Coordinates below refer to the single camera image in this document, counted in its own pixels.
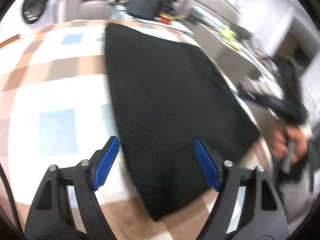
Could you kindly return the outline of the person's right hand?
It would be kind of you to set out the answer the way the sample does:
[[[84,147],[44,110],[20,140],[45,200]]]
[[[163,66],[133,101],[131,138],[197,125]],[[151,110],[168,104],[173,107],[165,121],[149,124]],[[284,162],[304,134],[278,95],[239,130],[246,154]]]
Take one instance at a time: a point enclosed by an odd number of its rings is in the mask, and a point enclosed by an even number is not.
[[[308,141],[305,133],[297,125],[286,125],[285,131],[281,131],[283,126],[275,122],[272,131],[271,153],[277,159],[284,159],[290,153],[291,147],[291,164],[296,164],[306,155],[308,150]]]

